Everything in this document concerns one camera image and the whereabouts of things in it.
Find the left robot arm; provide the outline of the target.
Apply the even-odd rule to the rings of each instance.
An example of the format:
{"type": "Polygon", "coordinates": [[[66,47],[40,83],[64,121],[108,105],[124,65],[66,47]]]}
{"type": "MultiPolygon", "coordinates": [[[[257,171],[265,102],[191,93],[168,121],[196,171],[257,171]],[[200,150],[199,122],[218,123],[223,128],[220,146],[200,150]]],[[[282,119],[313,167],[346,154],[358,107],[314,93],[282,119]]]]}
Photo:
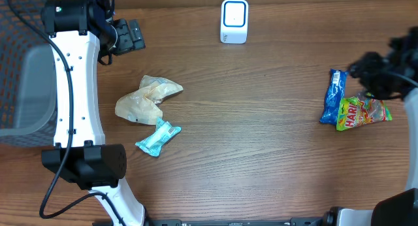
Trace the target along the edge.
{"type": "Polygon", "coordinates": [[[41,158],[56,179],[95,197],[112,225],[143,225],[145,208],[125,177],[125,148],[106,143],[99,116],[98,65],[104,56],[142,47],[131,24],[114,20],[113,13],[114,0],[48,0],[41,12],[57,86],[54,148],[42,152],[41,158]]]}

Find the green gummy candy bag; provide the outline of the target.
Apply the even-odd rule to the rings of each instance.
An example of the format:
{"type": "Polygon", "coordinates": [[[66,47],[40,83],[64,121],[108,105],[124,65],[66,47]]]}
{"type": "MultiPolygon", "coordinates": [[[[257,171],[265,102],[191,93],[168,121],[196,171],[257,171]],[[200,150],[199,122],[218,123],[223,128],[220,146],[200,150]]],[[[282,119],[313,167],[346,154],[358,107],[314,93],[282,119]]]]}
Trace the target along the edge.
{"type": "Polygon", "coordinates": [[[391,121],[393,119],[384,101],[364,96],[343,98],[340,101],[336,130],[345,131],[351,128],[391,121]]]}

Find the blue cookie pack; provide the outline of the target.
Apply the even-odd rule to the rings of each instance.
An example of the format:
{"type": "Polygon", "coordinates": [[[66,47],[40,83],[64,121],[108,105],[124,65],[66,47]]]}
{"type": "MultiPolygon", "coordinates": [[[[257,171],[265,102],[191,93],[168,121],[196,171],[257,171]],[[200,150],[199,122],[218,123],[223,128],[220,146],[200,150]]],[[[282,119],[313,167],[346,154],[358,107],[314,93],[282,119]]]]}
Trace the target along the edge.
{"type": "Polygon", "coordinates": [[[336,69],[330,70],[330,84],[324,99],[324,110],[320,123],[336,125],[340,101],[345,96],[348,72],[336,69]]]}

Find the beige snack bag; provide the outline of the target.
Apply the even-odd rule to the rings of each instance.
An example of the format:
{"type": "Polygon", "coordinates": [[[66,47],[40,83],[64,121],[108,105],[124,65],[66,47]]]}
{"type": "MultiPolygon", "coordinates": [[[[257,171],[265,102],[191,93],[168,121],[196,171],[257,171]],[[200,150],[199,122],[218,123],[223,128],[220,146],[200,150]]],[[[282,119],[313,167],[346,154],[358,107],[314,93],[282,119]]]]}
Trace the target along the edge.
{"type": "Polygon", "coordinates": [[[158,105],[183,90],[181,85],[172,80],[144,75],[136,91],[117,101],[115,115],[131,122],[155,125],[163,117],[158,105]]]}

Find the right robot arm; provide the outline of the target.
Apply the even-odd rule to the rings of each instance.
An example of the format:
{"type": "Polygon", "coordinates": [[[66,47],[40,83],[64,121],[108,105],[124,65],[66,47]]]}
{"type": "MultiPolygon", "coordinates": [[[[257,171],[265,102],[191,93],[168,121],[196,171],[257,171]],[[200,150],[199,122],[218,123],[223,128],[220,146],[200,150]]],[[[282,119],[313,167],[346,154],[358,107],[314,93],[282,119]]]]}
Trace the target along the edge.
{"type": "Polygon", "coordinates": [[[417,224],[417,28],[393,38],[386,56],[367,52],[346,71],[332,70],[321,123],[339,131],[389,121],[385,102],[401,99],[408,118],[409,169],[405,190],[372,210],[332,207],[314,225],[417,224]]]}

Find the mint green snack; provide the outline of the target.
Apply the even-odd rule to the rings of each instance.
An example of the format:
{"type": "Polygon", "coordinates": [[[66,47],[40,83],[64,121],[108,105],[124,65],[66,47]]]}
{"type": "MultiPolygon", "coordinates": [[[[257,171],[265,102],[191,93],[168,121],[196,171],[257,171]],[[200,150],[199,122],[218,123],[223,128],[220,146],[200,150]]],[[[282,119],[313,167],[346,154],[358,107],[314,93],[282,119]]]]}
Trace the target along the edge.
{"type": "Polygon", "coordinates": [[[135,146],[152,157],[159,157],[162,147],[181,130],[181,127],[173,126],[168,121],[158,118],[155,132],[144,140],[136,142],[135,146]]]}

